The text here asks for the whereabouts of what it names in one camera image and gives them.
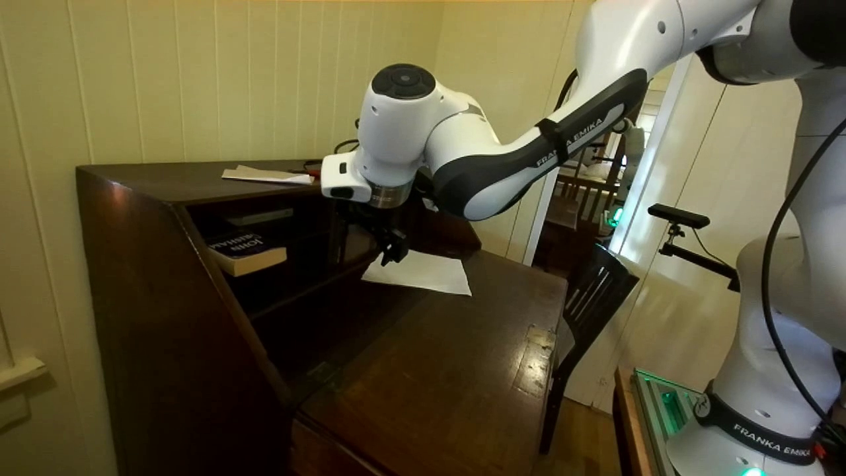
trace wooden floor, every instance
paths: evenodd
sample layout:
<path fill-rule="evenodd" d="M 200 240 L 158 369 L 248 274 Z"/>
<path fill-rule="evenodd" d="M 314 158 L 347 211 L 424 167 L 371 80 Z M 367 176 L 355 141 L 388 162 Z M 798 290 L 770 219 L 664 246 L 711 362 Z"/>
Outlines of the wooden floor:
<path fill-rule="evenodd" d="M 536 457 L 531 476 L 619 476 L 614 418 L 563 403 L 551 454 Z"/>

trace wall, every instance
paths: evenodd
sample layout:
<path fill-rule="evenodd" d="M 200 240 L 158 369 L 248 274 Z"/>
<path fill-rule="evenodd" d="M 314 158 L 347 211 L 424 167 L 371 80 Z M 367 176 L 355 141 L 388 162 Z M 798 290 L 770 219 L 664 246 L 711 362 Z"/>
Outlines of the wall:
<path fill-rule="evenodd" d="M 738 293 L 728 281 L 656 254 L 666 223 L 647 216 L 668 203 L 711 216 L 700 231 L 709 250 L 734 264 L 742 243 L 766 232 L 781 206 L 798 93 L 791 81 L 724 87 L 693 59 L 668 84 L 664 134 L 647 145 L 625 228 L 612 248 L 642 277 L 612 328 L 588 355 L 569 395 L 609 410 L 615 362 L 647 367 L 704 388 L 732 343 Z M 678 240 L 700 250 L 696 235 Z"/>
<path fill-rule="evenodd" d="M 378 67 L 436 63 L 440 28 L 436 0 L 0 3 L 0 310 L 50 365 L 0 474 L 114 474 L 74 167 L 321 157 Z"/>
<path fill-rule="evenodd" d="M 471 93 L 502 143 L 555 105 L 593 0 L 466 0 L 444 5 L 440 80 Z M 487 250 L 524 261 L 541 180 L 504 215 L 477 223 Z"/>

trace white robotic arm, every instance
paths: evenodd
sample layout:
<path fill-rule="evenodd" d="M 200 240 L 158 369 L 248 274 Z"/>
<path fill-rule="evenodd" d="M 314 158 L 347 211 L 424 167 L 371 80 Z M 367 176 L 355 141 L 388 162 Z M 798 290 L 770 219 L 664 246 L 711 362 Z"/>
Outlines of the white robotic arm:
<path fill-rule="evenodd" d="M 424 168 L 442 209 L 487 219 L 638 110 L 647 80 L 688 52 L 697 52 L 721 81 L 798 81 L 795 182 L 846 113 L 843 23 L 843 0 L 598 0 L 565 104 L 504 145 L 474 98 L 424 68 L 392 67 L 366 96 L 360 147 L 323 162 L 323 194 L 395 209 Z M 801 237 L 778 240 L 771 272 L 774 328 L 819 408 L 830 408 L 842 388 L 830 348 L 846 348 L 846 134 L 839 134 L 793 203 Z M 795 391 L 766 334 L 761 260 L 761 243 L 742 248 L 734 343 L 697 421 L 668 445 L 682 476 L 823 474 L 811 454 L 819 414 Z"/>
<path fill-rule="evenodd" d="M 417 168 L 442 209 L 487 219 L 544 172 L 631 113 L 647 80 L 678 59 L 748 35 L 756 0 L 602 0 L 580 43 L 569 100 L 512 143 L 499 143 L 479 104 L 416 67 L 376 73 L 360 113 L 360 147 L 327 157 L 323 194 L 395 209 Z"/>

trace wooden desk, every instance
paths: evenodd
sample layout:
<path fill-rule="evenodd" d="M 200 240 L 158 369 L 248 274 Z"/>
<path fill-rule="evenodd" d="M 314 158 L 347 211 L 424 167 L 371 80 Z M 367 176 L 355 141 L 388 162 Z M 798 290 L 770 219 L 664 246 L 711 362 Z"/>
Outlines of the wooden desk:
<path fill-rule="evenodd" d="M 297 474 L 531 474 L 565 282 L 483 250 L 466 270 L 474 299 L 362 285 L 350 302 L 350 319 L 395 326 L 297 414 Z"/>
<path fill-rule="evenodd" d="M 634 373 L 629 367 L 619 367 L 614 379 L 614 425 L 619 441 L 619 463 L 625 474 L 659 476 L 654 463 L 654 446 L 647 441 L 642 421 Z"/>

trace white paper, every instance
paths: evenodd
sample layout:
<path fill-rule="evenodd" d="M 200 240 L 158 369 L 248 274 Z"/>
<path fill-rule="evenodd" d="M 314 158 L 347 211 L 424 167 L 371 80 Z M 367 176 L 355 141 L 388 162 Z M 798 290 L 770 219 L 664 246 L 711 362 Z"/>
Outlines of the white paper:
<path fill-rule="evenodd" d="M 222 172 L 226 180 L 251 180 L 251 182 L 297 182 L 297 186 L 313 186 L 313 174 L 293 174 L 286 168 L 253 168 L 253 167 L 235 167 Z"/>
<path fill-rule="evenodd" d="M 466 264 L 461 260 L 421 254 L 413 248 L 403 261 L 382 264 L 382 256 L 376 256 L 362 281 L 474 295 Z"/>

